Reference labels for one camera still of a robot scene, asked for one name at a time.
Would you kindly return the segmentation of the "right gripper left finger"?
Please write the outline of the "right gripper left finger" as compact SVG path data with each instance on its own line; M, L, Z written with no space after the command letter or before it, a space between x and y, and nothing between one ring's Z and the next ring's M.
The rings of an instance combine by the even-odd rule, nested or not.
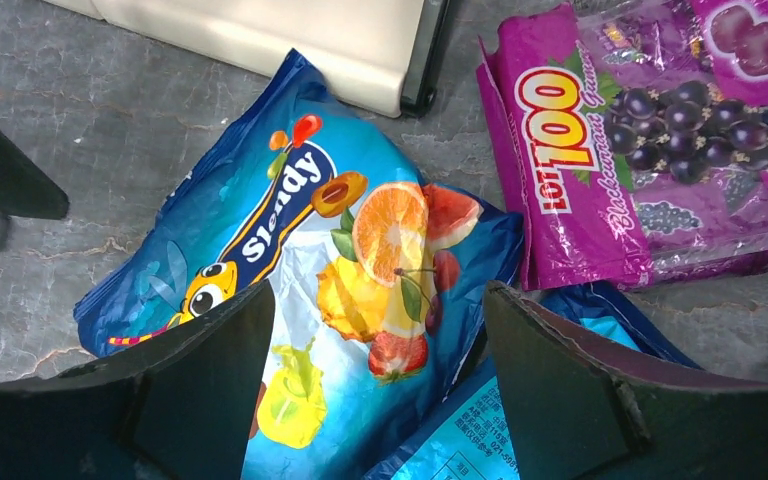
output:
M0 479L237 479L275 313L260 282L61 374L0 383Z

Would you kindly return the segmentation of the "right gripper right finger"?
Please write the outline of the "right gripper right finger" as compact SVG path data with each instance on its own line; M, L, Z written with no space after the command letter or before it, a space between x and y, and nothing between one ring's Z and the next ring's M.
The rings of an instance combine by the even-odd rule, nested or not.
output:
M484 315L524 479L768 479L768 383L631 350L490 282Z

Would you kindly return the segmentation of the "blue Slendy candy bag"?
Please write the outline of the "blue Slendy candy bag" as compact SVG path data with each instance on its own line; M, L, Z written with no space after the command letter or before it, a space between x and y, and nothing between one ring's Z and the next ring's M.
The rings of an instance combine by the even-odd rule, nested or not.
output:
M142 245L73 311L108 356L245 288L275 296L246 479L356 479L455 384L511 283L523 220L425 181L291 51L161 207Z

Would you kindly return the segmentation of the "purple candy bag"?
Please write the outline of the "purple candy bag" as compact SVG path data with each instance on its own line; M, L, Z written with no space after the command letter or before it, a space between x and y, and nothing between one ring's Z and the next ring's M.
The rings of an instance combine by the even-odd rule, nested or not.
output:
M768 1L563 2L477 80L525 289L768 271Z

